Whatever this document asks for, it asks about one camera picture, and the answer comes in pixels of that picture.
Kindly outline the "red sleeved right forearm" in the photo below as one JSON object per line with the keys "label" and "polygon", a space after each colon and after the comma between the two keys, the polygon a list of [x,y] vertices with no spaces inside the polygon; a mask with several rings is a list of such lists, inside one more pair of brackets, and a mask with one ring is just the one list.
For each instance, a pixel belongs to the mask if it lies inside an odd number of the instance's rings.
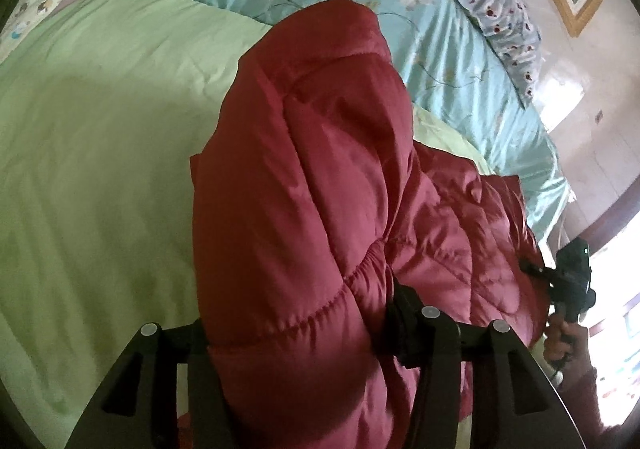
{"label": "red sleeved right forearm", "polygon": [[597,370],[589,361],[570,361],[563,369],[558,388],[566,409],[587,448],[638,448],[639,423],[630,426],[631,417],[620,425],[605,426],[597,396]]}

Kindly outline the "person's right hand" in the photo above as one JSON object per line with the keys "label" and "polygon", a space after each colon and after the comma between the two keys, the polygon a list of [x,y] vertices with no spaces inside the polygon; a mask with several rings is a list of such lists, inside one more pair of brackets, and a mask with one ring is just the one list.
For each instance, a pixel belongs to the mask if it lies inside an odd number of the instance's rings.
{"label": "person's right hand", "polygon": [[593,369],[587,328],[576,322],[567,322],[564,313],[555,311],[548,318],[544,334],[544,360],[549,365],[564,362],[560,370],[564,387],[577,383]]}

